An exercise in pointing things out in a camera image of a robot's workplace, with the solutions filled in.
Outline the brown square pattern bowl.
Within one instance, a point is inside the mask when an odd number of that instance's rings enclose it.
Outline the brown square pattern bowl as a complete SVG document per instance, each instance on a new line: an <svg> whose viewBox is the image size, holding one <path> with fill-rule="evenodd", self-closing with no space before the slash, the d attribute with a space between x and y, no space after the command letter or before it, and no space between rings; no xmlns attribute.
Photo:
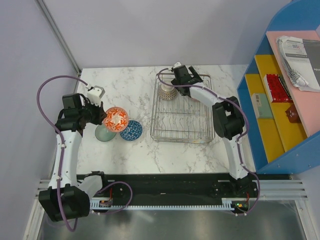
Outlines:
<svg viewBox="0 0 320 240"><path fill-rule="evenodd" d="M161 83L158 87L158 96L162 100L173 100L178 95L174 87Z"/></svg>

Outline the orange floral bowl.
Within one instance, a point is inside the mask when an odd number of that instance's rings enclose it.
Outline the orange floral bowl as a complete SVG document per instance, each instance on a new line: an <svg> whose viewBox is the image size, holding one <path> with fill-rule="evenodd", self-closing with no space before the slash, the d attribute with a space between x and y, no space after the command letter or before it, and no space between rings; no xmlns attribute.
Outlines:
<svg viewBox="0 0 320 240"><path fill-rule="evenodd" d="M121 132L129 124L129 115L121 107L111 107L106 111L106 118L103 120L103 124L111 132Z"/></svg>

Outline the metal wire dish rack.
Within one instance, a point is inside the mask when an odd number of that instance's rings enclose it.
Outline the metal wire dish rack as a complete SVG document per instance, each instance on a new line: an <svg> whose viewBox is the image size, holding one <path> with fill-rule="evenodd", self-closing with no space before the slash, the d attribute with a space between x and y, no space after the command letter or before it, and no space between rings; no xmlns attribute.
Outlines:
<svg viewBox="0 0 320 240"><path fill-rule="evenodd" d="M179 92L165 96L162 82L170 83L172 73L156 75L153 91L150 136L159 142L206 144L214 140L211 110Z"/></svg>

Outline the blue triangle pattern bowl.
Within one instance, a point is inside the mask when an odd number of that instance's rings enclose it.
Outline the blue triangle pattern bowl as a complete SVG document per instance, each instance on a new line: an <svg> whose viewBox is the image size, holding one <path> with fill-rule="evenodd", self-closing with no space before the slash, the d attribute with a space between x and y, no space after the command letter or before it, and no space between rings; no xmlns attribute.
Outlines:
<svg viewBox="0 0 320 240"><path fill-rule="evenodd" d="M125 141L135 141L143 133L142 125L136 120L129 120L127 127L120 132L120 136Z"/></svg>

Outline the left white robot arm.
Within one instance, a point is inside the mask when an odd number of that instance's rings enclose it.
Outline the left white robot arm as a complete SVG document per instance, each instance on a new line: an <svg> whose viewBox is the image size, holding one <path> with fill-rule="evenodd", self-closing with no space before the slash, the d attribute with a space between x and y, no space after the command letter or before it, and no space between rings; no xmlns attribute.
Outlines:
<svg viewBox="0 0 320 240"><path fill-rule="evenodd" d="M57 151L48 189L39 193L39 202L53 222L86 217L91 199L106 196L110 185L102 171L87 174L77 181L77 162L86 124L100 126L106 118L102 96L93 88L87 95L74 93L62 97L63 109L54 125Z"/></svg>

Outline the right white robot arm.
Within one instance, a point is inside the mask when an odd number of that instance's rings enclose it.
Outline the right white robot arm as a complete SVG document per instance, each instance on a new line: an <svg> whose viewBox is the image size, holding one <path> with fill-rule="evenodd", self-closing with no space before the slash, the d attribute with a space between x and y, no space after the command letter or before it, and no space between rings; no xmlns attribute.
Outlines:
<svg viewBox="0 0 320 240"><path fill-rule="evenodd" d="M229 191L235 197L247 191L246 183L241 180L248 175L243 159L243 135L245 119L235 96L224 97L206 87L200 75L190 66L177 62L170 69L174 74L172 85L183 96L195 99L212 110L213 129L222 138L229 162L229 174L235 181L229 184Z"/></svg>

